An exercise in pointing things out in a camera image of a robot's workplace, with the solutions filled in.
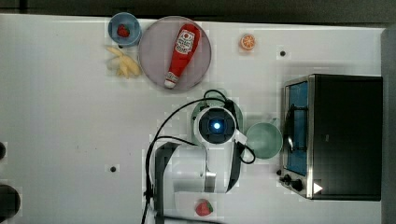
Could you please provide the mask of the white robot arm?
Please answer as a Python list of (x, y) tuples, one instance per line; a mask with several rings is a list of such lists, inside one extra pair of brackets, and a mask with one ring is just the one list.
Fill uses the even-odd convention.
[(212, 105), (195, 113), (192, 144), (166, 142), (155, 150), (150, 180), (157, 194), (226, 193), (240, 176), (247, 138), (237, 105)]

